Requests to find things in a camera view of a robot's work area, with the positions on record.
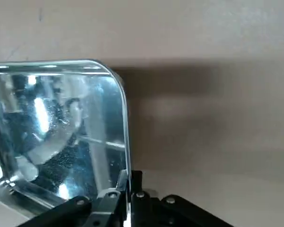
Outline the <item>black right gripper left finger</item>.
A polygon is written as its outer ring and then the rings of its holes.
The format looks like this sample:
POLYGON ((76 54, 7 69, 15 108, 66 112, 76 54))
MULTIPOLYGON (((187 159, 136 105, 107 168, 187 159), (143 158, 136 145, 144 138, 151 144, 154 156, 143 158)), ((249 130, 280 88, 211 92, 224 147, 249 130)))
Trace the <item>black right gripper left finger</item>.
POLYGON ((96 200, 77 196, 24 223, 22 227, 120 227, 126 217, 128 172, 122 170, 115 188, 96 200))

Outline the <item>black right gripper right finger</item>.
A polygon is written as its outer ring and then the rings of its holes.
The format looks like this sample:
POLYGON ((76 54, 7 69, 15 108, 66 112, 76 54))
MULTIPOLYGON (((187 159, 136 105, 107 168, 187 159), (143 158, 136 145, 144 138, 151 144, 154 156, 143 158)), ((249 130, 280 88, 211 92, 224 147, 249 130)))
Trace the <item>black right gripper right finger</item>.
POLYGON ((133 227, 229 227, 178 195, 151 197, 142 189, 142 171, 131 173, 131 226, 133 227))

